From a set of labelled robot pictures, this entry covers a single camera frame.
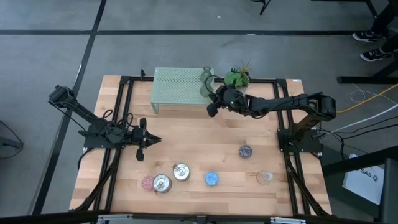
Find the clear glass cup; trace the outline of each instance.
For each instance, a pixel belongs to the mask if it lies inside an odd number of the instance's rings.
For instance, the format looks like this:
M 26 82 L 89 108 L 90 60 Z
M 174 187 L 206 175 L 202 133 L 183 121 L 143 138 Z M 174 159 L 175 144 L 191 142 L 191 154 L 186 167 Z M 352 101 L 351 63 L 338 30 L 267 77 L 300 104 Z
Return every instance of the clear glass cup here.
M 269 185 L 273 178 L 274 175 L 268 171 L 263 170 L 257 173 L 257 181 L 263 186 Z

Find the small round container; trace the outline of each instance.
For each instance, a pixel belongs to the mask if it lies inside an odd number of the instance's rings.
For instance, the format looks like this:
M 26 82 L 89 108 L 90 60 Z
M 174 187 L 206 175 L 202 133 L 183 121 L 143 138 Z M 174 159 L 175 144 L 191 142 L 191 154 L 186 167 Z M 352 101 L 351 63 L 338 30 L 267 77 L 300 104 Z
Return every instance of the small round container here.
M 274 175 L 268 171 L 260 171 L 257 173 L 257 181 L 261 185 L 269 185 L 274 178 Z
M 218 175 L 215 172 L 209 172 L 206 174 L 205 181 L 209 186 L 216 186 L 218 184 Z
M 247 159 L 253 155 L 253 149 L 248 145 L 244 145 L 239 149 L 239 155 L 242 158 Z
M 154 190 L 166 193 L 172 188 L 172 181 L 164 174 L 159 174 L 154 179 Z
M 151 176 L 146 176 L 141 181 L 141 186 L 144 190 L 154 189 L 154 178 Z
M 189 167 L 186 164 L 180 163 L 173 166 L 174 177 L 179 181 L 186 181 L 191 176 Z

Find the white sign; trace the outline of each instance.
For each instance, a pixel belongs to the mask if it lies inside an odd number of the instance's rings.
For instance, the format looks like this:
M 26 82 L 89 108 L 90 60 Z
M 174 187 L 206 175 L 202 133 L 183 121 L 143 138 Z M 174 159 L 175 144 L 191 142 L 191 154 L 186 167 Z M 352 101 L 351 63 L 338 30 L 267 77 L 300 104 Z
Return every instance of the white sign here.
M 357 155 L 349 155 L 350 159 L 354 157 Z M 380 205 L 383 183 L 384 169 L 374 166 L 347 172 L 343 187 L 376 205 Z

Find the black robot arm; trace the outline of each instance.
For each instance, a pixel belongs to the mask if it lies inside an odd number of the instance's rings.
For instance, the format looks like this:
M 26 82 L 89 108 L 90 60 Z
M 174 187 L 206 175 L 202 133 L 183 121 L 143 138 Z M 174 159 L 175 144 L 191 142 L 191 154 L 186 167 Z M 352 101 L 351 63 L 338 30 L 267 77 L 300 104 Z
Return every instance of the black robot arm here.
M 99 118 L 90 110 L 79 104 L 71 89 L 65 86 L 56 86 L 49 96 L 49 103 L 57 108 L 68 108 L 90 123 L 87 131 L 79 131 L 86 137 L 87 148 L 124 148 L 128 145 L 139 146 L 136 154 L 138 161 L 144 160 L 143 149 L 161 142 L 161 138 L 149 133 L 146 119 L 140 119 L 139 126 L 122 122 L 107 121 Z
M 255 119 L 263 118 L 271 111 L 303 110 L 308 115 L 289 129 L 290 138 L 298 141 L 301 141 L 304 134 L 319 122 L 330 121 L 336 117 L 336 101 L 323 93 L 266 100 L 251 95 L 243 96 L 239 90 L 230 85 L 220 86 L 216 93 L 209 94 L 209 97 L 213 101 L 207 108 L 211 117 L 217 114 L 218 108 L 226 108 Z

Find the open tin can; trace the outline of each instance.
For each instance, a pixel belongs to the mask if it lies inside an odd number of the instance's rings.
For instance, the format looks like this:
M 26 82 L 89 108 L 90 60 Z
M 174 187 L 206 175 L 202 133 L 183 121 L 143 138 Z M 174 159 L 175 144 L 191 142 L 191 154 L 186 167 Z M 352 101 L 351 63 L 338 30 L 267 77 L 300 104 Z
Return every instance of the open tin can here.
M 174 177 L 179 181 L 186 181 L 191 176 L 188 165 L 179 163 L 173 166 Z
M 172 181 L 164 174 L 159 174 L 154 179 L 154 190 L 166 193 L 172 188 Z

